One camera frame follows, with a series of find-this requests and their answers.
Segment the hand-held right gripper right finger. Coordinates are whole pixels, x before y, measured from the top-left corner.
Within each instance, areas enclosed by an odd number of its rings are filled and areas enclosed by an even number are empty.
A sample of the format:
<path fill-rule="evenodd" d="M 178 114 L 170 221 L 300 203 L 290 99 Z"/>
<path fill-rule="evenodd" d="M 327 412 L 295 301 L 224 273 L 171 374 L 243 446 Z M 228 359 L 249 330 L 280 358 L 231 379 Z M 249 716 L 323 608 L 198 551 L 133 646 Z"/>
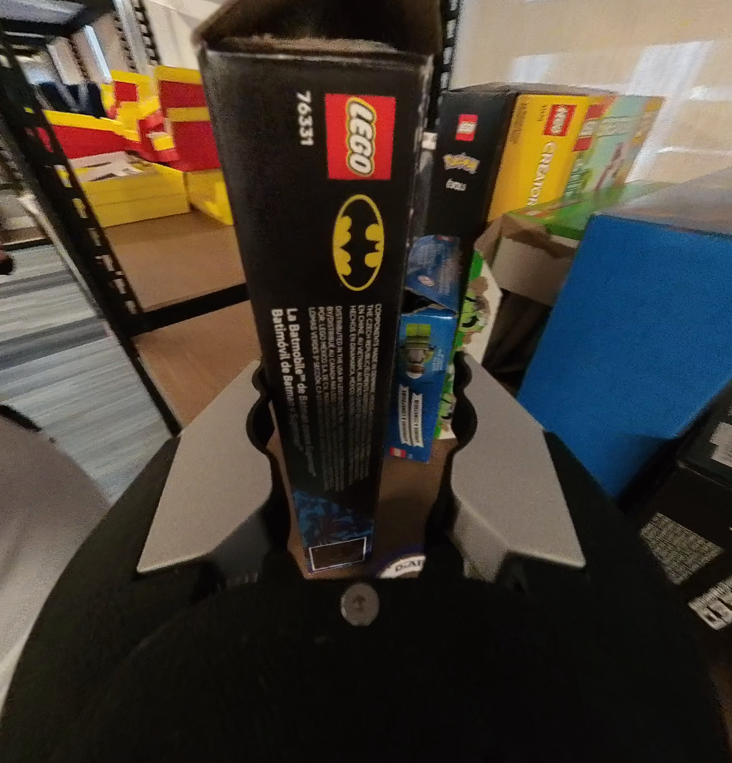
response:
<path fill-rule="evenodd" d="M 543 426 L 467 351 L 455 368 L 446 534 L 466 567 L 487 582 L 520 558 L 584 569 Z"/>

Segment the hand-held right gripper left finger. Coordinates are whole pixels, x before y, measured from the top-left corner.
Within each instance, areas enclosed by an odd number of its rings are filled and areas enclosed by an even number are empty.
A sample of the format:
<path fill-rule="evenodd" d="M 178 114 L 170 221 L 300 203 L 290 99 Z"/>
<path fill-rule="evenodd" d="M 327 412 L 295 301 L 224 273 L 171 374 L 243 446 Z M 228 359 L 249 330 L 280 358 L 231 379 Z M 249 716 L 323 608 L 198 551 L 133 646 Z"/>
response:
<path fill-rule="evenodd" d="M 247 365 L 180 434 L 139 573 L 191 562 L 222 576 L 259 572 L 271 548 L 263 508 L 274 488 L 270 459 L 249 428 L 263 399 L 260 369 Z"/>

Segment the black toy box yellow emblem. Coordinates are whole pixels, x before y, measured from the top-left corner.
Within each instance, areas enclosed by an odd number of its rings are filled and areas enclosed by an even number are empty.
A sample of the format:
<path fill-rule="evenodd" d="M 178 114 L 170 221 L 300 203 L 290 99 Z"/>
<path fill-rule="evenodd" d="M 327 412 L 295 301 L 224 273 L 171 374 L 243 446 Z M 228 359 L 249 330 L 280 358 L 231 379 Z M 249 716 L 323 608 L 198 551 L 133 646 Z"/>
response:
<path fill-rule="evenodd" d="M 439 1 L 228 1 L 195 32 L 309 572 L 372 552 Z"/>

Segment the small blue toy box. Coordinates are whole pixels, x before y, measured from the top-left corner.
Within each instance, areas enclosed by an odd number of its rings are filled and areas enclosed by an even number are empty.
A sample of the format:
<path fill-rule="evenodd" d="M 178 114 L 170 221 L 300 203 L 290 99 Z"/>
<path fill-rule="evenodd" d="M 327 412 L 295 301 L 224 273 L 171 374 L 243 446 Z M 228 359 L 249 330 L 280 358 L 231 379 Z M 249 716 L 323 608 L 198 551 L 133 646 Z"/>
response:
<path fill-rule="evenodd" d="M 461 240 L 424 235 L 411 245 L 403 291 L 385 452 L 427 463 L 436 438 L 461 307 Z"/>

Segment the white shirt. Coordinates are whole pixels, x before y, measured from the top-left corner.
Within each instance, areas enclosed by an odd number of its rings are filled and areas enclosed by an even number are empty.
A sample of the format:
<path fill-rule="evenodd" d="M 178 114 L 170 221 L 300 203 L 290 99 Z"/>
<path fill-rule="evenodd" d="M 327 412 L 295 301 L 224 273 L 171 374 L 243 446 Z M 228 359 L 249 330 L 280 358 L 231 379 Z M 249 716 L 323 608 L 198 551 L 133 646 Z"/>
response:
<path fill-rule="evenodd" d="M 68 454 L 0 407 L 0 714 L 46 598 L 108 510 Z"/>

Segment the black box white print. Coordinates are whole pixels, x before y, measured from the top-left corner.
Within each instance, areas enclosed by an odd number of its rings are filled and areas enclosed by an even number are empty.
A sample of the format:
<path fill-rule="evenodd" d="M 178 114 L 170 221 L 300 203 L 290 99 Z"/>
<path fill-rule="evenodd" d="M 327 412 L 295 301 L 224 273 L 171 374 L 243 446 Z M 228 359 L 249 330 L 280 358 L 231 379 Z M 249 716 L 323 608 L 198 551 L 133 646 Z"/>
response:
<path fill-rule="evenodd" d="M 732 380 L 623 500 L 693 615 L 732 631 Z"/>

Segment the large blue toy box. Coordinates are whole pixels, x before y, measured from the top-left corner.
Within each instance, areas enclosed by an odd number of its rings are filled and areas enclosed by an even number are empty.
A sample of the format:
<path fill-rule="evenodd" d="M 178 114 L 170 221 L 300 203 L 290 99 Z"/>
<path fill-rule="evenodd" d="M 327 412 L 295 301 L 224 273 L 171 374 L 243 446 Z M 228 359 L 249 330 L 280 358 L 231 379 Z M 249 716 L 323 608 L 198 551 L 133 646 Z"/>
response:
<path fill-rule="evenodd" d="M 732 380 L 732 167 L 593 214 L 519 404 L 613 498 Z"/>

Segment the brown wooden shelf board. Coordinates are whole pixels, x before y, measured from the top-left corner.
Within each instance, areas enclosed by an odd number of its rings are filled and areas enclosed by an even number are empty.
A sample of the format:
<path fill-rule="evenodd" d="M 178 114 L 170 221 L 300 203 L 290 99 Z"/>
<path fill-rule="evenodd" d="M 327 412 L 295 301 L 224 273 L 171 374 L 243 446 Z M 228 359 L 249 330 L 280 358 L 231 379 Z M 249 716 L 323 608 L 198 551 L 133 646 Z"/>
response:
<path fill-rule="evenodd" d="M 234 228 L 202 212 L 115 225 L 104 231 L 145 311 L 247 281 Z"/>

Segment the green white toy box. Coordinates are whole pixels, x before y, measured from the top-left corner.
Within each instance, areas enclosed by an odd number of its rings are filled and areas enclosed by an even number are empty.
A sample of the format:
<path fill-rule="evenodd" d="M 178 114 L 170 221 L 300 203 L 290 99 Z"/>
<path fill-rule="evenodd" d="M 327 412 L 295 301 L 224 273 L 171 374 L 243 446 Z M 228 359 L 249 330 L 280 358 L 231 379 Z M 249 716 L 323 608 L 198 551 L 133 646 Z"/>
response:
<path fill-rule="evenodd" d="M 504 214 L 478 240 L 494 299 L 483 366 L 519 386 L 593 214 L 669 187 L 637 181 Z"/>

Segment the dark blue toy box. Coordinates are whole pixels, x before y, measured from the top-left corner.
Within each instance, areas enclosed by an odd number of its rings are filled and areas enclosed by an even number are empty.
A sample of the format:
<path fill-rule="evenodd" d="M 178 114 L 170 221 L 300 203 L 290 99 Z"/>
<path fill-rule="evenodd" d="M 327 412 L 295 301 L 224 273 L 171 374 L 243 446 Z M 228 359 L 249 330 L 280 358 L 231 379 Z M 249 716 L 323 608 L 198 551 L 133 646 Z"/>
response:
<path fill-rule="evenodd" d="M 486 228 L 517 95 L 486 83 L 447 90 L 439 105 L 422 234 L 457 239 L 465 256 Z"/>

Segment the red yellow storage bins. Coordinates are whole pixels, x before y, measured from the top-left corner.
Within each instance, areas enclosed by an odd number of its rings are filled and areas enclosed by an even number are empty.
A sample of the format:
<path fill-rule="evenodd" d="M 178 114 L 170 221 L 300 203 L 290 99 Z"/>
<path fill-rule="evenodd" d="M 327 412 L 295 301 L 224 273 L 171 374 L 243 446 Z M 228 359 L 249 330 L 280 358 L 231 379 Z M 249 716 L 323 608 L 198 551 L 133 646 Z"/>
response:
<path fill-rule="evenodd" d="M 198 70 L 113 70 L 99 94 L 100 116 L 43 114 L 103 228 L 191 209 L 233 224 Z"/>

